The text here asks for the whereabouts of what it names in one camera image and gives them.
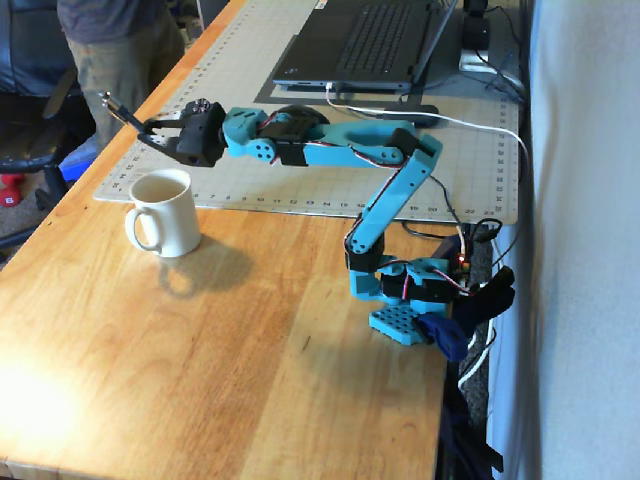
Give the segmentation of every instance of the cutting mat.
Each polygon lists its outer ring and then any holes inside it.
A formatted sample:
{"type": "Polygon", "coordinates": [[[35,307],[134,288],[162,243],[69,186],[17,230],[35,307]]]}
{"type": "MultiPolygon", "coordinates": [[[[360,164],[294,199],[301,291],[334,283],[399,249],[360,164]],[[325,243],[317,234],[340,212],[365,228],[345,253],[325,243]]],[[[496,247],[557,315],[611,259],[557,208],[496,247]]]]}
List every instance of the cutting mat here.
{"type": "MultiPolygon", "coordinates": [[[[268,112],[279,108],[256,104],[254,99],[315,5],[316,0],[249,0],[163,111],[181,109],[198,98],[218,101],[227,111],[233,106],[253,105],[268,112]]],[[[507,36],[498,41],[495,37],[490,58],[503,58],[512,43],[507,36]]],[[[514,132],[518,128],[518,107],[495,95],[425,96],[422,103],[433,103],[442,114],[466,121],[514,132]]],[[[332,123],[357,120],[328,106],[314,108],[332,123]]],[[[434,176],[447,186],[462,221],[473,223],[492,216],[514,223],[518,214],[515,140],[509,135],[450,125],[429,133],[444,144],[434,176]]],[[[128,202],[129,187],[137,178],[176,166],[191,174],[198,207],[306,215],[357,216],[388,176],[388,171],[376,168],[268,166],[228,155],[213,169],[185,167],[136,142],[105,178],[95,198],[128,202]]],[[[442,191],[431,181],[420,187],[398,218],[452,221],[442,191]]]]}

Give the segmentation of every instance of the pants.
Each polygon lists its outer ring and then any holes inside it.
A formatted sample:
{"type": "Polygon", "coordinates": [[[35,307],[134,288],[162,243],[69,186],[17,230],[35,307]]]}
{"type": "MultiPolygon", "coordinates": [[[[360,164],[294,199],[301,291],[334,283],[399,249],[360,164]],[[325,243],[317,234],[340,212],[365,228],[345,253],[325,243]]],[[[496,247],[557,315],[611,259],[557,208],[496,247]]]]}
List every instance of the pants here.
{"type": "Polygon", "coordinates": [[[98,94],[111,92],[135,112],[184,53],[182,34],[169,11],[155,24],[121,40],[97,44],[67,41],[78,82],[96,121],[99,151],[115,137],[122,123],[102,106],[98,94]]]}

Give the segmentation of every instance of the red dumbbell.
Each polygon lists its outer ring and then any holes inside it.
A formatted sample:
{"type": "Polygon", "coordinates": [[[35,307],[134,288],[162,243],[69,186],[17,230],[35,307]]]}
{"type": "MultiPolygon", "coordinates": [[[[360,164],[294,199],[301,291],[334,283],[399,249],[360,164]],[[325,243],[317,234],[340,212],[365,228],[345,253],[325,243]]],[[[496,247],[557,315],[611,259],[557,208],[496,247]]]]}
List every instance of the red dumbbell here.
{"type": "Polygon", "coordinates": [[[22,201],[18,187],[3,188],[0,190],[0,205],[3,207],[15,207],[22,201]]]}
{"type": "Polygon", "coordinates": [[[5,187],[16,187],[23,184],[26,177],[24,173],[6,173],[0,175],[0,182],[4,183],[5,187]]]}

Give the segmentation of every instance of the white wall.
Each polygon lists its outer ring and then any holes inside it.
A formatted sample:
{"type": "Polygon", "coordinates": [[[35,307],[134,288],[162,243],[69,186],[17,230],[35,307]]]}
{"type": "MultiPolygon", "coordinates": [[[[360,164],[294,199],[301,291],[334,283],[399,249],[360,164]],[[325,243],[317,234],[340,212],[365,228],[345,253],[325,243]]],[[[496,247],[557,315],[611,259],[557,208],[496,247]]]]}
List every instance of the white wall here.
{"type": "Polygon", "coordinates": [[[537,0],[534,24],[535,229],[511,259],[534,268],[488,437],[502,478],[638,479],[640,1],[537,0]]]}

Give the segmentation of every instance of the mug handle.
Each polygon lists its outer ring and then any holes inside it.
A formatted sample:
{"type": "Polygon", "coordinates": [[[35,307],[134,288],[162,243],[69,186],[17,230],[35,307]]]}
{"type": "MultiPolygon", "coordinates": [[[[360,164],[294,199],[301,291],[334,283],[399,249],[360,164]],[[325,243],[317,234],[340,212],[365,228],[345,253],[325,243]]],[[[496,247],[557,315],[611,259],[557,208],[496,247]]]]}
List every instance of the mug handle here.
{"type": "MultiPolygon", "coordinates": [[[[134,247],[139,248],[140,250],[145,250],[147,252],[156,252],[160,253],[160,239],[158,235],[158,243],[155,245],[144,245],[138,240],[138,236],[136,235],[136,221],[140,215],[148,215],[153,219],[153,215],[146,208],[134,208],[127,213],[127,216],[124,220],[124,230],[127,233],[127,237],[129,237],[129,241],[133,244],[134,247]]],[[[156,220],[153,219],[154,226],[156,230],[158,230],[158,225],[156,224],[156,220]]]]}

